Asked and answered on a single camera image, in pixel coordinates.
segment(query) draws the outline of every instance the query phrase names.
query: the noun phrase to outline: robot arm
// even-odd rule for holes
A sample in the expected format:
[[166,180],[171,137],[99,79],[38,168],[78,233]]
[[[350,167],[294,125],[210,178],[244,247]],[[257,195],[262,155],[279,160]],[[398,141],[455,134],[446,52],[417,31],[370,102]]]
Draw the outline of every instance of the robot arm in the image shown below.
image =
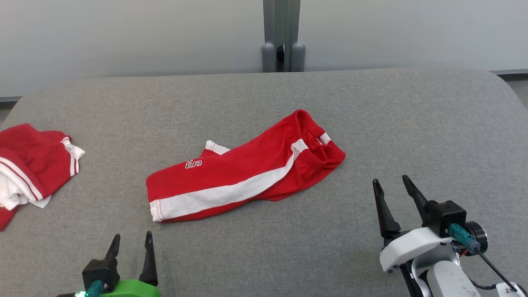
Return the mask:
[[77,293],[61,294],[57,297],[161,297],[158,286],[156,259],[152,233],[145,238],[145,261],[139,280],[121,280],[117,273],[117,254],[121,236],[116,234],[106,256],[93,259],[82,271],[84,289]]
[[[521,286],[510,283],[484,256],[488,248],[487,235],[476,222],[466,222],[466,210],[450,200],[428,201],[408,176],[402,179],[418,209],[422,228],[401,231],[385,203],[385,194],[377,179],[373,187],[383,237],[380,263],[389,273],[400,269],[411,297],[480,296],[476,287],[497,289],[499,296],[510,296],[504,295],[507,292],[512,293],[511,296],[528,297]],[[470,280],[459,261],[459,256],[466,254],[482,257],[504,283],[480,286]],[[418,275],[418,269],[424,268],[427,270]]]

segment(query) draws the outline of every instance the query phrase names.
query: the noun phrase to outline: red garment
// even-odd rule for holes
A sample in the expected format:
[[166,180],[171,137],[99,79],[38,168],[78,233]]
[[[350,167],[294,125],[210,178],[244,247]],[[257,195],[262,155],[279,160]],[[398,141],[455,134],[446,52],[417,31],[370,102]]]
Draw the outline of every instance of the red garment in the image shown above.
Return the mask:
[[153,173],[147,193],[153,221],[197,220],[250,200],[279,201],[330,174],[345,153],[304,110],[229,150],[208,141],[198,159]]
[[0,132],[0,231],[13,218],[17,206],[41,208],[51,194],[79,173],[84,151],[59,131],[35,130],[30,124]]

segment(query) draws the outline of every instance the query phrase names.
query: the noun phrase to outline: red pants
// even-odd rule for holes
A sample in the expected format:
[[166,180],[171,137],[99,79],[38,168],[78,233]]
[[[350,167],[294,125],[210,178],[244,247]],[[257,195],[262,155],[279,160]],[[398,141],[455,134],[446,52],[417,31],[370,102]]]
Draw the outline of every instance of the red pants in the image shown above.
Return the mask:
[[250,200],[278,201],[311,187],[345,153],[304,110],[229,150],[208,141],[202,155],[153,173],[147,193],[153,221],[197,220]]

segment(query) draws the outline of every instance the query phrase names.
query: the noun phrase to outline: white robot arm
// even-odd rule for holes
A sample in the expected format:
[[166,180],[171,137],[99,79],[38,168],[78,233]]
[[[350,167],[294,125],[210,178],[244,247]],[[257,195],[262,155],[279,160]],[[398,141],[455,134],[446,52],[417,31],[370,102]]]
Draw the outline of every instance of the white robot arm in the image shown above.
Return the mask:
[[[413,198],[422,228],[401,231],[392,217],[377,179],[373,181],[383,249],[380,263],[384,271],[399,268],[411,297],[479,297],[477,288],[496,290],[499,297],[528,297],[518,284],[509,282],[484,256],[487,235],[476,222],[466,222],[466,211],[454,203],[428,201],[404,175],[403,183]],[[480,286],[462,270],[459,255],[479,255],[504,283]]]

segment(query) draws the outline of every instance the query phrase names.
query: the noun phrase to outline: elastic waistband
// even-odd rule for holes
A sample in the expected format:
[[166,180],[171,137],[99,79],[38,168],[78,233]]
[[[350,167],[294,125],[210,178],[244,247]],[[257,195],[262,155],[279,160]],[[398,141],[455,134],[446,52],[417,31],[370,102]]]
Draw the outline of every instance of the elastic waistband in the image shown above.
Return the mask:
[[307,111],[298,109],[289,116],[289,120],[295,138],[294,141],[303,139],[303,134],[300,128],[302,123],[305,129],[310,130],[312,134],[316,135],[315,137],[318,138],[321,146],[323,146],[326,154],[326,160],[319,159],[310,150],[304,150],[303,154],[299,156],[310,166],[320,168],[328,163],[328,159],[333,159],[337,163],[341,163],[345,159],[345,152],[337,147],[325,130],[312,119]]

